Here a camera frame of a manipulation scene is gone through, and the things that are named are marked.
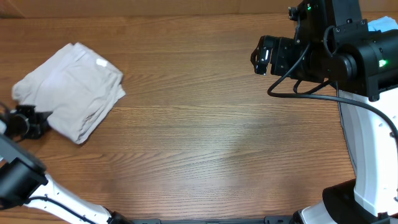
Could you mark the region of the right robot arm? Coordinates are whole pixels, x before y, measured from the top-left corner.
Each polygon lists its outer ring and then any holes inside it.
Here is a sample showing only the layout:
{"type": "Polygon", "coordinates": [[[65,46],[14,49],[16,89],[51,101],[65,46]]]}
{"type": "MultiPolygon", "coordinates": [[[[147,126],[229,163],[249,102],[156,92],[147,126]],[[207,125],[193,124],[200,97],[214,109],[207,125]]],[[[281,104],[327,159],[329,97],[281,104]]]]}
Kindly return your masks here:
{"type": "Polygon", "coordinates": [[[262,36],[251,63],[279,81],[312,82],[283,98],[334,101],[355,177],[323,190],[288,223],[397,222],[397,22],[368,21],[357,1],[289,8],[293,38],[262,36]]]}

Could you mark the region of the beige shorts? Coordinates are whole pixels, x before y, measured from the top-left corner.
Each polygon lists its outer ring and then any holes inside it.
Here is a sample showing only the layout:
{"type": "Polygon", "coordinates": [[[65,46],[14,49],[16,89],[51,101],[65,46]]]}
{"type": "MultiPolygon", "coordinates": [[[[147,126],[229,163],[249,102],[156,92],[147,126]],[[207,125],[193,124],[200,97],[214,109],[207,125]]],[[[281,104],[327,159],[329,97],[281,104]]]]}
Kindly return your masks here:
{"type": "Polygon", "coordinates": [[[77,42],[69,43],[12,87],[12,99],[49,112],[52,129],[83,144],[125,96],[123,73],[77,42]]]}

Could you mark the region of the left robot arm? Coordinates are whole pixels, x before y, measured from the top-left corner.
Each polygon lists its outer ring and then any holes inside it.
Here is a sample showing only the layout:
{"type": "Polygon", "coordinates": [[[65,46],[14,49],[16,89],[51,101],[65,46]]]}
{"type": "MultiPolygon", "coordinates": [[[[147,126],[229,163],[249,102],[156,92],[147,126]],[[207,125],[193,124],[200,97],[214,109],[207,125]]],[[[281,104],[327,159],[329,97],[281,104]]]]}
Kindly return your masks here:
{"type": "Polygon", "coordinates": [[[1,209],[36,208],[68,223],[130,223],[118,212],[89,203],[56,183],[44,163],[20,146],[25,139],[40,139],[50,128],[51,112],[33,105],[13,110],[1,105],[1,209]]]}

